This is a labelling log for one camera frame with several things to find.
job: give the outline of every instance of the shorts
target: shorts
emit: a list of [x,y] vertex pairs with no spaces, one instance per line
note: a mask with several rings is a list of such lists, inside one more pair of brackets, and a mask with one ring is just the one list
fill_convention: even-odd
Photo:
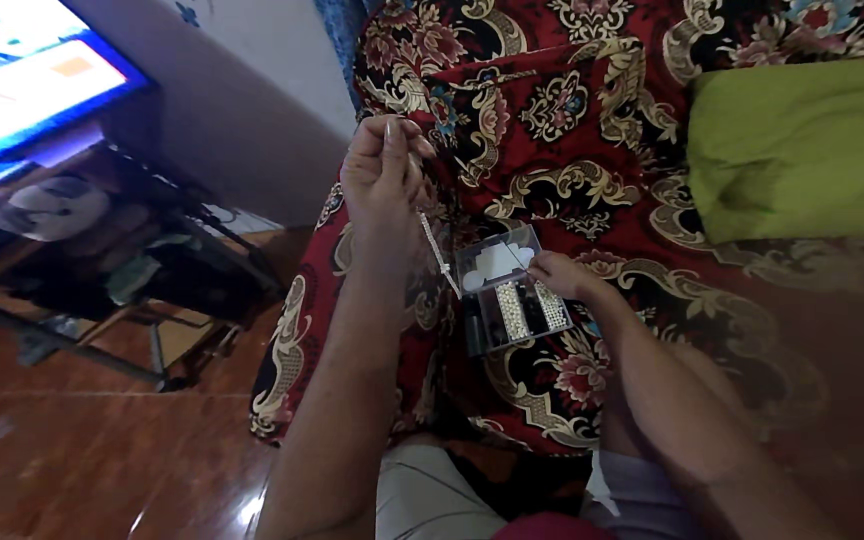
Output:
[[[586,489],[595,501],[582,506],[580,517],[619,540],[706,536],[655,463],[596,451]],[[475,495],[444,449],[405,445],[382,458],[376,540],[491,538],[506,525]]]

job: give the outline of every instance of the blue curtain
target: blue curtain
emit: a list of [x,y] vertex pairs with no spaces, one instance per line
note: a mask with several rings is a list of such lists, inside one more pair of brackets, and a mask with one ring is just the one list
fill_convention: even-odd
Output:
[[382,4],[384,0],[315,0],[321,20],[325,23],[325,31],[335,47],[348,95],[356,110],[360,104],[353,91],[355,42],[359,39],[367,16]]

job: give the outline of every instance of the wooden floor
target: wooden floor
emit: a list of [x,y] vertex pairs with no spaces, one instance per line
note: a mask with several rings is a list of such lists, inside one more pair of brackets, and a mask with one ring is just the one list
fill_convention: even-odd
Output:
[[[259,238],[286,286],[309,235]],[[205,366],[198,385],[162,395],[65,352],[19,366],[0,328],[0,538],[245,537],[275,460],[249,436],[250,391],[281,308]],[[149,358],[144,326],[117,325],[96,345]]]

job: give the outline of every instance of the red floral fabric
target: red floral fabric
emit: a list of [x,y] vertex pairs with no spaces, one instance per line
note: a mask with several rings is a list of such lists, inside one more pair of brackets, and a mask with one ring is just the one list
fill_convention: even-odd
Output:
[[[821,411],[827,396],[757,300],[864,291],[864,238],[709,244],[686,187],[688,83],[704,70],[858,57],[854,0],[390,0],[360,39],[355,82],[364,114],[408,116],[438,147],[426,168],[446,251],[532,224],[543,248],[614,284],[660,339],[709,354],[768,427]],[[337,186],[256,380],[258,436],[281,438],[305,392],[352,233]],[[472,361],[435,271],[410,286],[394,430],[427,422],[444,393],[495,444],[594,448],[611,362],[585,308],[570,305],[567,331]]]

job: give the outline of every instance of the hand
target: hand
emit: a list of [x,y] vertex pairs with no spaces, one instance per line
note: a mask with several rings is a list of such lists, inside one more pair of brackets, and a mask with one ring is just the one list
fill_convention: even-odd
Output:
[[342,163],[339,181],[355,228],[356,260],[404,266],[421,237],[414,212],[431,202],[419,156],[435,156],[419,125],[395,115],[359,124]]
[[594,275],[580,262],[556,251],[540,251],[529,263],[529,274],[567,300],[586,300],[601,290],[606,282]]

